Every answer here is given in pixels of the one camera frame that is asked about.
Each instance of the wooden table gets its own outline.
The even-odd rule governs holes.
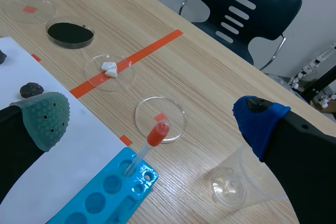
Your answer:
[[[130,223],[298,222],[288,201],[270,201],[231,215],[213,203],[209,173],[243,142],[233,104],[248,94],[277,101],[335,136],[333,122],[156,0],[51,1],[57,16],[80,16],[94,25],[92,45],[79,50],[57,47],[46,36],[46,23],[18,23],[4,13],[0,34],[13,37],[41,58],[40,63],[68,90],[86,81],[83,68],[96,53],[127,56],[176,29],[184,33],[133,66],[135,81],[129,90],[94,89],[80,98],[117,136],[126,134],[135,151],[143,137],[134,125],[134,109],[143,97],[173,98],[187,113],[189,125],[183,137],[160,145],[146,158],[160,179]]]

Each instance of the orange tape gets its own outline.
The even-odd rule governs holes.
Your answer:
[[[146,56],[155,52],[156,50],[168,44],[169,42],[176,39],[178,36],[182,34],[183,33],[180,30],[175,30],[170,34],[164,36],[163,38],[157,40],[156,42],[150,44],[149,46],[146,46],[140,51],[132,54],[126,59],[121,60],[120,62],[117,63],[118,73],[125,70],[129,66],[137,63],[138,61],[142,60]],[[70,90],[70,93],[77,99],[80,98],[81,96],[85,95],[86,93],[94,89],[96,86],[110,79],[110,77],[105,76],[104,73],[105,71],[97,74],[96,76],[92,77],[89,81],[86,81],[81,85],[75,87],[74,89]]]
[[[129,138],[125,135],[122,135],[119,139],[127,146],[130,146],[132,144],[132,141],[129,140]]]
[[[27,5],[25,6],[25,8],[23,8],[23,11],[28,13],[34,13],[37,11],[37,8]]]
[[[35,60],[37,60],[37,61],[41,61],[41,59],[38,58],[35,54],[32,54],[31,56],[32,56]]]
[[[169,120],[169,119],[166,117],[166,115],[163,114],[163,113],[160,113],[160,114],[156,115],[156,116],[154,117],[154,119],[155,119],[157,122],[160,121],[160,120],[164,120],[164,119]]]

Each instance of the plastic dropper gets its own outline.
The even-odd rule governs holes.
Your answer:
[[[124,176],[130,176],[136,167],[140,164],[140,162],[144,159],[147,153],[158,146],[162,140],[168,135],[169,129],[171,125],[169,120],[164,119],[160,120],[156,126],[152,129],[152,131],[148,134],[147,140],[144,142],[141,150],[133,159],[132,163],[125,170]]]

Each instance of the petri dish with black powder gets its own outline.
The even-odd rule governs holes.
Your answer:
[[[49,39],[56,45],[68,49],[79,49],[90,45],[95,31],[79,17],[56,17],[46,25]]]

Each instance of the clear plastic cup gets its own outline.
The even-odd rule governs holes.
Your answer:
[[[228,210],[238,210],[271,199],[288,199],[280,182],[244,144],[221,162],[211,174],[215,201]]]

